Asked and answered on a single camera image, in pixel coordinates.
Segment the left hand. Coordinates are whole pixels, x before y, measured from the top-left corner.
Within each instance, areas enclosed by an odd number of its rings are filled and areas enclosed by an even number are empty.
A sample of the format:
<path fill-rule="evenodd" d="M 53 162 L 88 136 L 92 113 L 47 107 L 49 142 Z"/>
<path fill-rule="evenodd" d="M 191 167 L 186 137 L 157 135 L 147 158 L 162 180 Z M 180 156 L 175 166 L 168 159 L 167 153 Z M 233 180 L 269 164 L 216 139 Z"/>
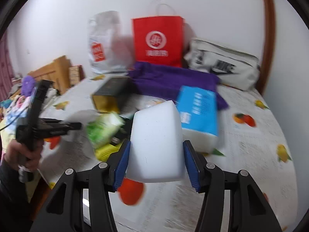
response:
<path fill-rule="evenodd" d="M 28 160 L 24 163 L 24 167 L 30 172 L 35 172 L 41 159 L 44 143 L 43 139 L 36 140 L 34 143 L 34 150 L 30 151 L 24 144 L 12 139 L 4 155 L 4 161 L 6 161 L 11 168 L 18 171 L 18 166 L 21 165 L 21 159 L 25 157 Z"/>

